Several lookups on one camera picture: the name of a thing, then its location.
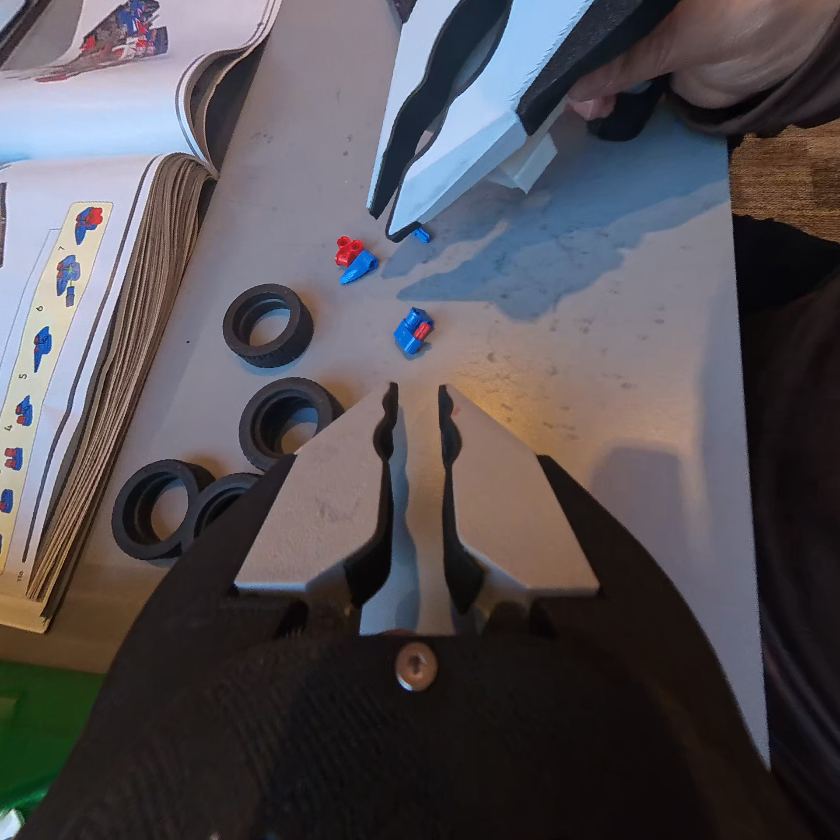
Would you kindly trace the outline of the open instruction booklet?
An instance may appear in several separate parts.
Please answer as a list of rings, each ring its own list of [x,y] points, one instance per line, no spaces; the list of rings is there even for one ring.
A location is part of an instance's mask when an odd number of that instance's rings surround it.
[[[6,627],[56,613],[280,6],[82,2],[62,56],[2,71]]]

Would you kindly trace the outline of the green plastic bin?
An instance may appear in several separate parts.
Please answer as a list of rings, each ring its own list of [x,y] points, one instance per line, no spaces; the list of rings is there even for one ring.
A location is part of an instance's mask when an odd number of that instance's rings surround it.
[[[65,765],[104,675],[1,662],[1,838],[15,838]]]

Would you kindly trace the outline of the person's right hand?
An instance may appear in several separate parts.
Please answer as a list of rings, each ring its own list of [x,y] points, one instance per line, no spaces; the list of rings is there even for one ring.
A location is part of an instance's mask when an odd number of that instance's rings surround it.
[[[603,118],[619,93],[662,76],[691,105],[733,106],[798,70],[838,8],[838,1],[679,2],[650,35],[579,79],[570,108],[584,119]]]

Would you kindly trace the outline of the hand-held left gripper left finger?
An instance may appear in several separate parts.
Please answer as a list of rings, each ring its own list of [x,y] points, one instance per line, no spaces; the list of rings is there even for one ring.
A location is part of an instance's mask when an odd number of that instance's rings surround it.
[[[304,444],[240,568],[240,591],[362,607],[391,569],[394,382]]]

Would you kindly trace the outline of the grey desk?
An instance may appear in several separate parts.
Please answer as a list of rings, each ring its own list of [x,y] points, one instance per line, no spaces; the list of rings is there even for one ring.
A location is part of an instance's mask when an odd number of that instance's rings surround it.
[[[66,599],[45,635],[2,627],[2,659],[102,672],[165,570],[111,532],[123,482],[156,459],[249,469],[238,420],[280,375],[345,408],[397,382],[395,556],[364,609],[375,633],[452,629],[438,521],[438,386],[456,385],[623,523],[686,598],[769,754],[726,144],[659,111],[630,143],[572,115],[527,195],[480,183],[428,224],[383,235],[365,201],[398,41],[387,2],[282,2],[202,232]],[[379,260],[341,285],[337,240]],[[276,369],[228,348],[224,315],[294,290],[313,336]],[[434,329],[414,356],[411,308]]]

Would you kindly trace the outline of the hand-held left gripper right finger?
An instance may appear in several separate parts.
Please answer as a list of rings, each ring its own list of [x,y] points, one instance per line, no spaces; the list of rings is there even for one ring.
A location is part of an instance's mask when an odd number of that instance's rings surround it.
[[[438,388],[438,421],[444,572],[456,611],[596,595],[600,583],[530,447],[449,384]]]

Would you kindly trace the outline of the black toy tire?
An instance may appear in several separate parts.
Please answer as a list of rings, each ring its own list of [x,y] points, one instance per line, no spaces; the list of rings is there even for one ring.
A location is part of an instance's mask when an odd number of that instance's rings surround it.
[[[257,474],[239,472],[215,479],[201,490],[187,508],[183,522],[185,531],[182,551],[187,551],[193,542],[235,504],[259,478],[261,476]]]
[[[305,377],[281,377],[250,397],[238,423],[238,441],[248,462],[268,471],[283,456],[284,437],[296,426],[318,434],[344,413],[330,391]]]
[[[152,511],[165,489],[183,485],[191,511],[203,490],[214,482],[204,467],[173,458],[156,460],[137,470],[122,486],[112,509],[112,535],[121,551],[136,560],[152,562],[182,555],[189,532],[187,516],[162,539],[152,524]]]
[[[276,311],[289,312],[280,335],[262,344],[251,344],[250,336],[258,320]],[[313,320],[308,307],[292,289],[276,283],[252,287],[228,307],[223,321],[224,340],[243,361],[263,369],[276,369],[299,358],[313,336]]]

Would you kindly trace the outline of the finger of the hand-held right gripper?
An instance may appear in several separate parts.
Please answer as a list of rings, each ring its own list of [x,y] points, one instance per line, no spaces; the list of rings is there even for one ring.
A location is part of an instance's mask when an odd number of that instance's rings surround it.
[[[485,69],[509,18],[508,1],[418,1],[403,24],[367,209],[379,218],[410,166],[432,148],[448,110]]]
[[[509,18],[485,69],[448,110],[429,152],[409,168],[387,206],[385,234],[400,242],[518,151],[525,90],[592,2],[509,2]]]

